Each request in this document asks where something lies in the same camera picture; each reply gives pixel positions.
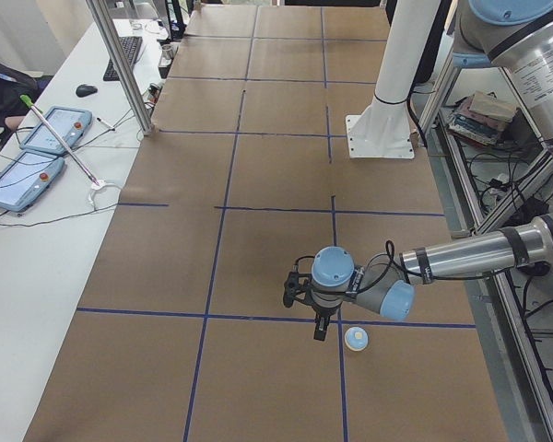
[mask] black keyboard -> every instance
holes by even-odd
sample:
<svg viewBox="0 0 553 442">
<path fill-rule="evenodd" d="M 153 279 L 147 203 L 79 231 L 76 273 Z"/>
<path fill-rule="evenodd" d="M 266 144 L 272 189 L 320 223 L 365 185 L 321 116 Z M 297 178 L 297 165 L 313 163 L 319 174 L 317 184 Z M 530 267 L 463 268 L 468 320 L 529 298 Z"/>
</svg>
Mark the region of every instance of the black keyboard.
<svg viewBox="0 0 553 442">
<path fill-rule="evenodd" d="M 130 37 L 120 37 L 119 40 L 121 40 L 121 46 L 123 46 L 127 62 L 129 62 L 129 65 L 133 68 L 135 63 L 137 63 L 137 55 L 139 55 L 139 49 L 141 48 L 143 40 L 141 37 L 135 35 Z M 109 65 L 107 66 L 107 70 L 104 72 L 102 79 L 104 81 L 119 81 L 119 74 L 117 74 L 117 71 L 114 70 L 112 60 L 109 60 Z"/>
</svg>

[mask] white desk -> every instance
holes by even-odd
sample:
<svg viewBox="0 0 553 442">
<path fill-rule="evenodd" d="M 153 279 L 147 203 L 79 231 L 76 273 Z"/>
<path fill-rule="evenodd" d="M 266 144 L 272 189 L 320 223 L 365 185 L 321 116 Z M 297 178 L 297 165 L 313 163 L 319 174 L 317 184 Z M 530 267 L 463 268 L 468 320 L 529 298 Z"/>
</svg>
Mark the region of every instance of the white desk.
<svg viewBox="0 0 553 442">
<path fill-rule="evenodd" d="M 115 24 L 120 35 L 131 35 L 127 22 Z M 135 34 L 144 38 L 143 55 L 134 68 L 144 91 L 160 81 L 159 35 L 146 30 Z M 95 119 L 117 122 L 130 108 L 120 82 L 102 81 L 108 60 L 92 24 L 37 105 L 45 111 L 52 105 L 87 109 Z M 96 86 L 99 92 L 78 98 L 76 86 L 82 83 Z M 36 122 L 34 115 L 28 115 L 21 127 Z M 104 130 L 95 120 L 80 143 Z M 134 118 L 77 153 L 97 177 L 125 183 L 140 145 L 138 138 Z M 15 157 L 18 153 L 13 137 L 2 154 Z M 0 170 L 8 163 L 0 158 Z M 0 222 L 31 224 L 90 211 L 88 179 L 69 157 L 65 163 L 61 177 L 27 213 L 5 215 Z M 115 204 L 118 196 L 118 190 L 107 189 L 98 194 L 97 205 Z M 44 226 L 0 227 L 0 442 L 20 441 L 27 431 L 111 218 L 112 210 Z"/>
</svg>

